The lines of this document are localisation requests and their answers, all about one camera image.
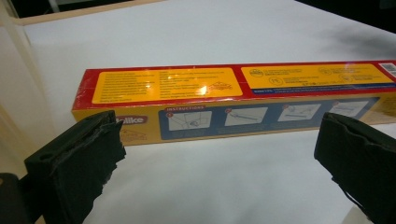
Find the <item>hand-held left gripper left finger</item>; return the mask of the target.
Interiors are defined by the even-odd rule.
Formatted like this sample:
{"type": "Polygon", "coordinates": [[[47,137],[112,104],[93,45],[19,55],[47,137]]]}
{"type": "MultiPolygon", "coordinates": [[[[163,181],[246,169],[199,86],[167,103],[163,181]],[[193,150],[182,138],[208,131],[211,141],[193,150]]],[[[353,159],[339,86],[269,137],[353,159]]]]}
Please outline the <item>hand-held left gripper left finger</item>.
{"type": "Polygon", "coordinates": [[[82,224],[126,152],[112,110],[82,119],[25,159],[33,219],[82,224]]]}

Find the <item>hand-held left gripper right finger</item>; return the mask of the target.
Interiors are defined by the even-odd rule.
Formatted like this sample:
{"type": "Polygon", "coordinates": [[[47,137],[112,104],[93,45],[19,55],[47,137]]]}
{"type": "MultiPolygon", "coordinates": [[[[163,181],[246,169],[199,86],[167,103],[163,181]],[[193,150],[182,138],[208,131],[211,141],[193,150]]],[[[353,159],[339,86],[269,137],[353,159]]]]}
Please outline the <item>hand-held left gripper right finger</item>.
{"type": "Polygon", "coordinates": [[[327,112],[314,158],[374,224],[396,224],[396,139],[350,117],[327,112]]]}

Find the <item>long yellow and red box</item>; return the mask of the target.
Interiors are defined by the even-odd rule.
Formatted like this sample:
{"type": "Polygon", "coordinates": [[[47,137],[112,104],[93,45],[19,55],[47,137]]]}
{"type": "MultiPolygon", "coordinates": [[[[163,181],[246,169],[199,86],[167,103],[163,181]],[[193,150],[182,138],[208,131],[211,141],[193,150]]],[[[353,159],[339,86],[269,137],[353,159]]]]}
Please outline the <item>long yellow and red box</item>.
{"type": "Polygon", "coordinates": [[[316,129],[336,113],[396,122],[396,60],[86,70],[77,120],[112,110],[126,146],[316,129]]]}

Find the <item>wooden table edge rail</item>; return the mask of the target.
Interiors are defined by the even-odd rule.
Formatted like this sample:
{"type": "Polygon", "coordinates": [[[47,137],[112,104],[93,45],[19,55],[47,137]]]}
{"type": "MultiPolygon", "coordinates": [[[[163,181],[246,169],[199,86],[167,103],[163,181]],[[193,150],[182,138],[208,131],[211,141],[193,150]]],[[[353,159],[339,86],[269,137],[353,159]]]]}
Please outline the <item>wooden table edge rail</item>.
{"type": "Polygon", "coordinates": [[[133,0],[133,1],[125,1],[125,2],[121,2],[121,3],[114,3],[114,4],[109,4],[109,5],[97,6],[97,7],[87,7],[87,8],[82,8],[82,9],[68,10],[68,11],[64,11],[64,12],[50,13],[50,14],[27,17],[27,18],[18,18],[17,16],[11,16],[10,19],[15,24],[24,26],[24,25],[35,24],[35,23],[40,23],[40,22],[57,21],[57,20],[62,20],[62,19],[67,19],[67,18],[72,18],[72,17],[100,13],[100,12],[105,12],[105,11],[115,10],[115,9],[120,9],[120,8],[136,7],[136,6],[140,6],[140,5],[152,4],[152,3],[157,3],[157,2],[161,2],[161,1],[165,1],[165,0],[133,0]]]}

